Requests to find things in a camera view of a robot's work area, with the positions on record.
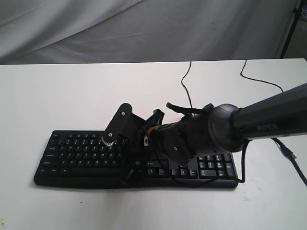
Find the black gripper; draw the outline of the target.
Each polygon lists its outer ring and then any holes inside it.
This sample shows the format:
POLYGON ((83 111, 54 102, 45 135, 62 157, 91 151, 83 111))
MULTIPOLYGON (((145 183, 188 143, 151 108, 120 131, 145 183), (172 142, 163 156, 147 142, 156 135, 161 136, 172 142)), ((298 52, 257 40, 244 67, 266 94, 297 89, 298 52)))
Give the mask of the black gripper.
POLYGON ((120 177, 122 184, 129 184, 142 173, 142 163, 149 160, 166 160, 162 140, 156 136, 154 129, 162 125, 165 114, 155 109, 147 119, 130 119, 120 129, 119 135, 127 140, 127 165, 120 177))

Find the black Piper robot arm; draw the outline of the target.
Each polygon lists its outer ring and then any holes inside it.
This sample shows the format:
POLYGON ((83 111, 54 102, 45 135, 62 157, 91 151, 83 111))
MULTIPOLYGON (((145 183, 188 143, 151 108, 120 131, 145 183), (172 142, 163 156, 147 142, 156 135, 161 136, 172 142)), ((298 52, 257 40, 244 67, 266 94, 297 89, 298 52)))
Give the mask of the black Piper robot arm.
POLYGON ((296 163, 295 155, 280 141, 280 137, 304 135, 307 132, 307 87, 300 85, 245 108, 232 104, 202 109, 183 108, 171 103, 167 107, 183 117, 175 123, 162 124, 163 113, 155 110, 143 120, 125 104, 118 123, 118 134, 130 145, 130 167, 150 156, 169 158, 186 166, 194 158, 218 153, 246 153, 249 142, 270 138, 292 163, 301 180, 307 179, 296 163))

